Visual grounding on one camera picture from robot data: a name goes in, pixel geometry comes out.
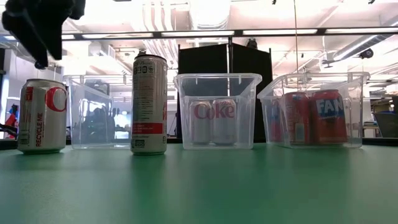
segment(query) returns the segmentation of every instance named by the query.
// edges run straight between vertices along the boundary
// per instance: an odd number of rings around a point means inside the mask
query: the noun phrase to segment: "red soda can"
[[[193,101],[189,106],[189,139],[193,144],[211,141],[211,104],[207,100]]]
[[[280,119],[279,99],[274,99],[271,101],[271,133],[269,134],[271,142],[282,141],[282,123]]]
[[[213,143],[233,145],[236,143],[236,103],[233,99],[216,99],[211,105],[213,120]]]
[[[284,100],[290,142],[309,144],[311,139],[308,96],[304,92],[291,92],[284,95]]]
[[[343,98],[338,90],[316,91],[311,97],[311,107],[315,143],[347,142]]]
[[[67,89],[53,80],[28,79],[21,90],[18,150],[24,154],[59,152],[65,147]]]

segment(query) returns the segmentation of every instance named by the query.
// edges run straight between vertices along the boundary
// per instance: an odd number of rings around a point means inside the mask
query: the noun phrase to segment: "barcode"
[[[296,142],[304,142],[305,140],[305,132],[304,132],[304,124],[298,123],[296,124]]]
[[[29,133],[20,134],[18,138],[19,144],[29,144]]]

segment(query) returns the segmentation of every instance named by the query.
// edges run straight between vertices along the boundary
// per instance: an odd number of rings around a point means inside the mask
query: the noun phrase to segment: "green table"
[[[0,152],[0,223],[398,222],[398,148]]]

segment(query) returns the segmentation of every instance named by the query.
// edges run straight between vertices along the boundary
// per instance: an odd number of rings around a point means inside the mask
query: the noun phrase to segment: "transparent storage bin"
[[[129,147],[128,139],[122,144],[115,141],[114,99],[109,95],[110,85],[100,78],[101,75],[64,76],[74,149]]]
[[[353,72],[277,77],[257,96],[267,143],[291,148],[361,147],[362,89],[368,76]]]
[[[180,94],[184,149],[251,149],[258,74],[183,74]]]

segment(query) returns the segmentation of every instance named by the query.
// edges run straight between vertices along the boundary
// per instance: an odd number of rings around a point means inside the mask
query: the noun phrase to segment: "tall silver can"
[[[59,152],[65,147],[67,89],[53,80],[28,79],[21,90],[18,150],[24,154]]]
[[[211,141],[211,104],[206,100],[193,101],[189,106],[189,135],[192,144]]]
[[[138,55],[132,76],[131,151],[156,155],[167,143],[167,63],[156,55]]]
[[[236,143],[236,103],[233,99],[216,99],[211,104],[213,111],[213,142],[218,145]]]

